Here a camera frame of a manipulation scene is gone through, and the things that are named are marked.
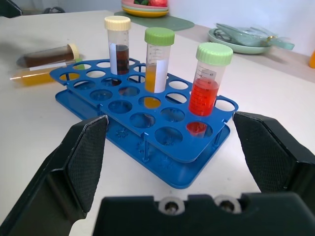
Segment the stack of pastel plates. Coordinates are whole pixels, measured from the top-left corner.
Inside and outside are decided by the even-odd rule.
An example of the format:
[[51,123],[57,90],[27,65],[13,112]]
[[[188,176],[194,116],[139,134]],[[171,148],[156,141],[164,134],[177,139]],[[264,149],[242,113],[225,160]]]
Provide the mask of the stack of pastel plates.
[[149,0],[121,0],[124,12],[138,17],[157,18],[168,14],[169,6],[149,6]]

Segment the cream-capped brown liquid tube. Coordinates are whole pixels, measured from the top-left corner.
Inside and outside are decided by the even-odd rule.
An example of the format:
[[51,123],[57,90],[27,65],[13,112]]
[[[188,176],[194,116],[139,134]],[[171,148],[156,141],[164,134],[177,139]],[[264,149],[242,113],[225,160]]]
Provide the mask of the cream-capped brown liquid tube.
[[108,34],[110,70],[112,74],[124,75],[129,72],[129,30],[131,20],[125,16],[104,18]]
[[77,46],[73,43],[66,46],[37,51],[20,56],[16,64],[20,67],[36,67],[46,64],[65,62],[80,58]]

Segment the green-capped red liquid tube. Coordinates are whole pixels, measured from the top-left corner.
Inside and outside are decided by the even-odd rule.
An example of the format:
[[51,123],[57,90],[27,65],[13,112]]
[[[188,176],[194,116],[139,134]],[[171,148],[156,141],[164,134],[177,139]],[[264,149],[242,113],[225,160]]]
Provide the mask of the green-capped red liquid tube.
[[189,99],[189,111],[206,117],[212,113],[225,69],[233,50],[219,43],[206,42],[197,47],[197,66]]

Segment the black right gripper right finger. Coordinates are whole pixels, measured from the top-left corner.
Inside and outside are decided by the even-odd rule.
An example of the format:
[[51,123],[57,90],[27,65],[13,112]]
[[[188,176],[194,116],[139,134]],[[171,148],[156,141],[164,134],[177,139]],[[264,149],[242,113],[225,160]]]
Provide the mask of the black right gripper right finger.
[[[315,154],[300,144],[276,119],[235,112],[246,164],[262,193],[295,193],[315,220]],[[315,222],[310,236],[315,236]]]

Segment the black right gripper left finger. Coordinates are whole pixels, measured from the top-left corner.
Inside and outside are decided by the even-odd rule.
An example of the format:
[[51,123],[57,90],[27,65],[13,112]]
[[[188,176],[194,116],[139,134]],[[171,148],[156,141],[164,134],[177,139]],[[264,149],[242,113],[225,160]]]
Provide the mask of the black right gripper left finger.
[[71,126],[5,218],[0,236],[69,236],[91,210],[107,125],[102,115]]

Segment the clear plastic bags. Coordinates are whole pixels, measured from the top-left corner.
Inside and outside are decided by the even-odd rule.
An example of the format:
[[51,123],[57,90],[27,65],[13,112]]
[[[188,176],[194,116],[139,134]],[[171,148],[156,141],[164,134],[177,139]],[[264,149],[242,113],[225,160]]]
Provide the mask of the clear plastic bags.
[[283,37],[264,29],[255,27],[232,27],[225,24],[216,24],[216,27],[229,35],[239,44],[253,47],[276,46],[286,50],[293,50],[295,45]]

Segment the green-capped orange liquid tube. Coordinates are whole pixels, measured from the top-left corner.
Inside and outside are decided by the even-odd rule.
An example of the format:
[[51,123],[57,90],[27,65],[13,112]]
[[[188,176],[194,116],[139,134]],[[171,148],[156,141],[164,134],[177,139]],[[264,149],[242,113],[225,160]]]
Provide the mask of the green-capped orange liquid tube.
[[81,62],[82,59],[69,60],[65,62],[45,64],[41,66],[18,69],[9,72],[10,81],[15,82],[21,86],[37,86],[55,82],[50,76],[50,72],[60,67],[67,67],[68,65]]
[[175,32],[171,29],[152,27],[145,30],[147,43],[145,89],[152,93],[165,90],[171,46]]

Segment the blue test tube rack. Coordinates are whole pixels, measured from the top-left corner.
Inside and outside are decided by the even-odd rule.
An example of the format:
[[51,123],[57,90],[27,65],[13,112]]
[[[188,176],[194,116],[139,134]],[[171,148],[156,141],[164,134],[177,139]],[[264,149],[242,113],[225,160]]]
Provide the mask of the blue test tube rack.
[[168,74],[165,91],[145,90],[145,64],[129,60],[129,73],[114,75],[109,60],[86,60],[60,67],[51,77],[65,86],[56,100],[81,119],[108,116],[106,137],[168,185],[185,189],[229,136],[233,110],[214,108],[207,117],[188,109],[192,83],[171,87],[181,78]]

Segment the dark object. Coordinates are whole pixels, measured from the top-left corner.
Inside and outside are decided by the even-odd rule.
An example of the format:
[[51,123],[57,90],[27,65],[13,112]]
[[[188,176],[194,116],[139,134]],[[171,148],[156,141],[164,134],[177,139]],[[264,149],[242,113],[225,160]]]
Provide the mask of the dark object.
[[23,15],[22,10],[11,0],[0,0],[0,16],[14,18]]

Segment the green silicone mat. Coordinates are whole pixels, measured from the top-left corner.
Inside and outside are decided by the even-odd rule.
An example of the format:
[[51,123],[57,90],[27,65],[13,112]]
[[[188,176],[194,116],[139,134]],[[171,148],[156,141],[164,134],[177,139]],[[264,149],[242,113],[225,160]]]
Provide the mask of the green silicone mat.
[[188,20],[184,20],[181,18],[173,17],[173,16],[162,16],[157,18],[144,18],[130,15],[124,11],[115,12],[114,15],[118,16],[126,16],[131,19],[133,23],[151,28],[151,27],[160,27],[167,28],[173,31],[181,31],[187,30],[194,27],[194,23]]

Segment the mint green plate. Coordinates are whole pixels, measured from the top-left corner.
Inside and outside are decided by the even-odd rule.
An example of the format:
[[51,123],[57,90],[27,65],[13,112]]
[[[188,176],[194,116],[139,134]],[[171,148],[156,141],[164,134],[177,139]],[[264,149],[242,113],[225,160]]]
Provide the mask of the mint green plate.
[[210,29],[208,32],[208,37],[210,42],[219,43],[225,46],[230,47],[233,52],[239,54],[247,54],[247,55],[258,55],[267,53],[271,50],[271,46],[269,47],[253,47],[253,46],[245,46],[239,44],[229,35],[224,33],[222,30],[218,28]]

